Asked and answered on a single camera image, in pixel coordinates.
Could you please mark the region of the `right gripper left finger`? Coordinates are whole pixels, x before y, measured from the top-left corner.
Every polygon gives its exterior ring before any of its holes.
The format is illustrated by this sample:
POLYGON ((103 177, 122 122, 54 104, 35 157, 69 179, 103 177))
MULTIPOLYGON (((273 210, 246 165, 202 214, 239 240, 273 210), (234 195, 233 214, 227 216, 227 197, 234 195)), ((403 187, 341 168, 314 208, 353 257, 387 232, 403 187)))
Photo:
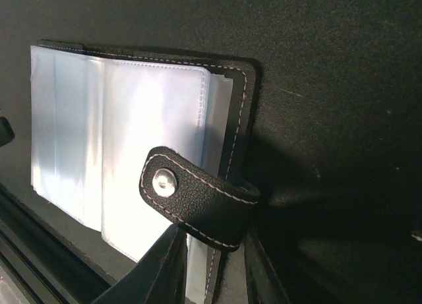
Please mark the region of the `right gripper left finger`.
POLYGON ((171 225, 137 265, 94 303, 184 303, 186 276, 187 236, 171 225))

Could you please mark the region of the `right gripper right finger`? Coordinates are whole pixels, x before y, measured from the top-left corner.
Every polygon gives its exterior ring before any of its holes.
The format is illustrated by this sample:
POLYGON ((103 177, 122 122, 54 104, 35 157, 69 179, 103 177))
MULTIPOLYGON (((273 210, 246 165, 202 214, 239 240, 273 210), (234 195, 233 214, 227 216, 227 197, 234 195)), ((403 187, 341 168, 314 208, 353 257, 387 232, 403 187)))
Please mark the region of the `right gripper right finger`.
POLYGON ((248 303, 290 303, 254 226, 245 236, 244 255, 248 303))

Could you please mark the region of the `black leather card holder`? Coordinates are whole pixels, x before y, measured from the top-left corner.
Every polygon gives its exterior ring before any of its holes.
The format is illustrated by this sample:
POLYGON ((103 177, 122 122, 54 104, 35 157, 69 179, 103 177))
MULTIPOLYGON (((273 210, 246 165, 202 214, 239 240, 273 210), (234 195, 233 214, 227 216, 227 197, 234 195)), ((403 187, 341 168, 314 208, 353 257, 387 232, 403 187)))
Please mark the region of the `black leather card holder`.
POLYGON ((256 65, 53 41, 30 59, 33 189, 146 268, 102 302, 213 303, 258 208, 240 175, 256 65))

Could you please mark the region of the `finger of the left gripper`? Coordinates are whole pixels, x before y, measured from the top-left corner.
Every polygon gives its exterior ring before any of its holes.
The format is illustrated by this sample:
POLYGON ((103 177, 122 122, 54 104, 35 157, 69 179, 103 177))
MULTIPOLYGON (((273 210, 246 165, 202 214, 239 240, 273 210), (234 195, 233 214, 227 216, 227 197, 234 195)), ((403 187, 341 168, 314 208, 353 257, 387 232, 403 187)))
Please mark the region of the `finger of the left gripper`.
POLYGON ((3 147, 15 138, 14 131, 6 117, 0 116, 0 147, 3 147))

